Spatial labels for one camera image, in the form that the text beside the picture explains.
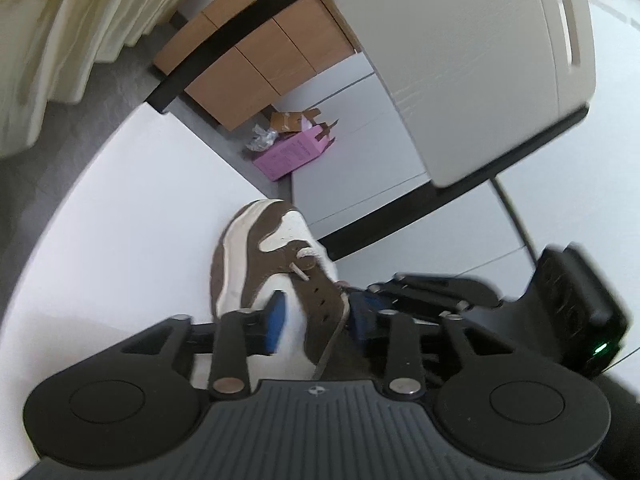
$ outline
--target black frame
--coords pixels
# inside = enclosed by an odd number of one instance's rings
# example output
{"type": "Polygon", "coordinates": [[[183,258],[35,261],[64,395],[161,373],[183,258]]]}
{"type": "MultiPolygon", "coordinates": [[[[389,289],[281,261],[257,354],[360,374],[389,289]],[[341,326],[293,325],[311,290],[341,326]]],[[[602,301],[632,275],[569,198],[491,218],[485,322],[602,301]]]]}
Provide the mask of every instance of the black frame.
{"type": "MultiPolygon", "coordinates": [[[[163,113],[171,101],[223,54],[296,1],[298,0],[256,0],[197,46],[156,87],[146,102],[159,113],[163,113]]],[[[452,202],[480,184],[494,181],[500,172],[575,126],[586,117],[587,113],[588,106],[584,105],[455,184],[445,188],[437,188],[432,182],[423,184],[319,241],[325,246],[332,260],[339,260],[359,251],[452,202]]],[[[517,227],[518,219],[513,215],[511,217],[517,227]]],[[[529,247],[525,233],[520,235],[523,237],[523,243],[529,247]]]]}

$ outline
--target cardboard box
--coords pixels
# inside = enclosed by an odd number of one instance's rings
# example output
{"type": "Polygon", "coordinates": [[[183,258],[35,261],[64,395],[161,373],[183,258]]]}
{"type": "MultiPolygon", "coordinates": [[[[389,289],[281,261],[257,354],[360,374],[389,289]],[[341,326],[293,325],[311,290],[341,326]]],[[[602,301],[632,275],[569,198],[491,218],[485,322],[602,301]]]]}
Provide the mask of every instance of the cardboard box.
{"type": "Polygon", "coordinates": [[[335,123],[317,124],[276,142],[254,160],[254,164],[269,180],[275,181],[300,166],[318,158],[334,143],[329,133],[335,123]]]}
{"type": "Polygon", "coordinates": [[[313,119],[320,115],[318,108],[304,112],[274,112],[271,114],[271,128],[280,134],[303,132],[314,126],[313,119]]]}

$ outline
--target green led indicator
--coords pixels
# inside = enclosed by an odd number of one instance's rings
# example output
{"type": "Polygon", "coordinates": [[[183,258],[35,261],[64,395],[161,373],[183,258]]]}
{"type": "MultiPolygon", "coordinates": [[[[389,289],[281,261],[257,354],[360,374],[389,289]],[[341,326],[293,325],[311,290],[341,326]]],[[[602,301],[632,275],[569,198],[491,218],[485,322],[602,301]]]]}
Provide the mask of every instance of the green led indicator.
{"type": "Polygon", "coordinates": [[[600,352],[602,352],[605,348],[607,347],[607,343],[604,343],[604,345],[600,345],[598,346],[594,351],[593,354],[599,354],[600,352]]]}

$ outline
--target tile floor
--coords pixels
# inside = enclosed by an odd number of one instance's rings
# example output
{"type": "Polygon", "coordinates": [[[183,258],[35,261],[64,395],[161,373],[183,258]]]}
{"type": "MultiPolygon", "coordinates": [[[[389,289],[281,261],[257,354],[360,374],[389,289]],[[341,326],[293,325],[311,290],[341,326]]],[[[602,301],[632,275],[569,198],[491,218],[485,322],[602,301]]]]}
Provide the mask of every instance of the tile floor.
{"type": "MultiPolygon", "coordinates": [[[[159,82],[149,69],[155,54],[175,33],[156,27],[113,64],[96,64],[82,101],[50,103],[40,137],[29,150],[0,159],[0,319],[31,250],[67,191],[116,127],[159,82]]],[[[290,180],[270,182],[243,152],[259,114],[226,131],[188,97],[168,110],[233,168],[270,198],[290,200],[290,180]]]]}

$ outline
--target shoe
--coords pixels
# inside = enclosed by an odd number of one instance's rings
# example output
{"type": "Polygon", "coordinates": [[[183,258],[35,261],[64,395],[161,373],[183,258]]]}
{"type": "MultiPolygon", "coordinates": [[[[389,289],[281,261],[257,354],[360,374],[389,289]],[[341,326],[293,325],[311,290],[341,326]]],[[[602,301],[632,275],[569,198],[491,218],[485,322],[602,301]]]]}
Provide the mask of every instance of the shoe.
{"type": "Polygon", "coordinates": [[[287,297],[276,353],[248,359],[253,388],[260,379],[320,377],[349,311],[336,279],[334,264],[293,205],[259,200],[232,219],[211,266],[214,319],[239,308],[260,310],[274,290],[287,297]]]}

